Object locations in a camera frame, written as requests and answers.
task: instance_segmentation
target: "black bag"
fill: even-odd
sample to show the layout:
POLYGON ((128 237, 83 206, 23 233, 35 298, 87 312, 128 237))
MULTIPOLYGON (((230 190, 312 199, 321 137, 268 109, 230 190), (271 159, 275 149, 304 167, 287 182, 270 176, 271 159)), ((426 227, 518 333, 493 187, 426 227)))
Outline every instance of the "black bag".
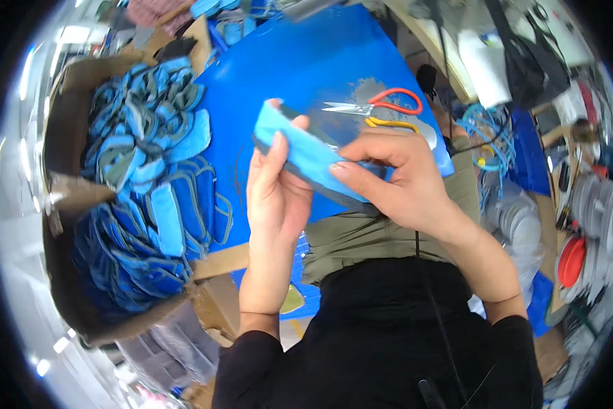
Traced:
POLYGON ((508 90, 513 104, 529 110, 566 91, 570 87, 567 66, 546 38, 556 44, 554 36, 543 33, 531 14, 526 12, 525 17, 535 33, 536 42, 532 43, 513 32, 499 0, 485 2, 504 44, 508 90))

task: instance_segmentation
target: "scissors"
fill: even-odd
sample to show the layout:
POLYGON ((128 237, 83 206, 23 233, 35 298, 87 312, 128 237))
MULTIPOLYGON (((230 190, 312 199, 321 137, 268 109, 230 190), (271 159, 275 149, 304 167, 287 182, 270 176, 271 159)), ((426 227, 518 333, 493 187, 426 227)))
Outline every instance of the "scissors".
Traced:
POLYGON ((325 102, 325 105, 329 105, 330 108, 323 108, 322 110, 330 110, 333 112, 343 112, 346 114, 362 115, 365 117, 365 123, 368 124, 368 126, 376 127, 377 125, 382 125, 382 126, 405 127, 405 128, 409 128, 413 130, 413 132, 419 133, 417 126, 410 124, 409 122, 403 122, 399 120, 383 120, 383 119, 378 119, 376 117, 373 117, 371 115, 371 112, 374 108, 388 108, 388 109, 396 110, 397 112, 401 112, 402 114, 408 114, 408 115, 421 114, 422 113, 422 102, 420 102, 420 99, 415 93, 413 93, 413 91, 409 91, 404 88, 389 88, 377 94, 376 96, 370 98, 368 100, 368 103, 365 105, 356 105, 353 103, 341 103, 341 102, 325 102), (380 101, 384 99, 385 97, 387 97, 388 95, 392 95, 392 94, 406 94, 410 96, 416 102, 417 108, 408 109, 408 108, 400 107, 399 105, 396 105, 394 103, 380 101))

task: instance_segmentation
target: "hand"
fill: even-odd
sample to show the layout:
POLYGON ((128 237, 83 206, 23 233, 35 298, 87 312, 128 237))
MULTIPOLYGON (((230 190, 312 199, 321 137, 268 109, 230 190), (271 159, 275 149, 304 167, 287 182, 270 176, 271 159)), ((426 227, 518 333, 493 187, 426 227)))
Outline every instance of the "hand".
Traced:
POLYGON ((395 168, 389 182, 353 162, 338 162, 331 173, 398 225, 446 239, 456 205, 422 135, 368 127, 338 153, 354 162, 376 160, 395 168))
MULTIPOLYGON (((279 100, 271 100, 278 106, 279 100)), ((295 127, 306 129, 308 117, 293 120, 295 127)), ((274 251, 291 246, 294 251, 300 233, 311 214, 313 190, 297 176, 283 170, 288 158, 288 142, 277 132, 266 156, 254 150, 247 177, 247 220, 250 248, 274 251)))

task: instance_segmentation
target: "person's right hand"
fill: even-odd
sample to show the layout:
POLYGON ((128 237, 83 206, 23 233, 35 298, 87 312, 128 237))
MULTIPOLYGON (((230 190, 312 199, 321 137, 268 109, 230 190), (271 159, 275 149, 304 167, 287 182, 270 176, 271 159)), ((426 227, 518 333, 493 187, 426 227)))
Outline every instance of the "person's right hand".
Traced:
POLYGON ((422 135, 368 127, 338 154, 354 162, 374 160, 395 168, 388 182, 353 162, 337 162, 330 172, 398 225, 439 240, 447 238, 458 207, 447 196, 422 135))

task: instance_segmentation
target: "black shirt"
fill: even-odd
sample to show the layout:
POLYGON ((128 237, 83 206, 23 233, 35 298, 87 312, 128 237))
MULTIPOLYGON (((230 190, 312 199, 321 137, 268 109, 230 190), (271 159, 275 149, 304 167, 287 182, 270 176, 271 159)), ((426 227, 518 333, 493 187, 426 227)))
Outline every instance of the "black shirt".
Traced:
POLYGON ((471 313, 455 266, 368 260, 327 275, 320 290, 320 310, 290 350, 261 331, 222 350, 214 409, 426 408, 422 380, 446 409, 466 399, 465 408, 542 406, 529 322, 512 316, 491 326, 471 313))

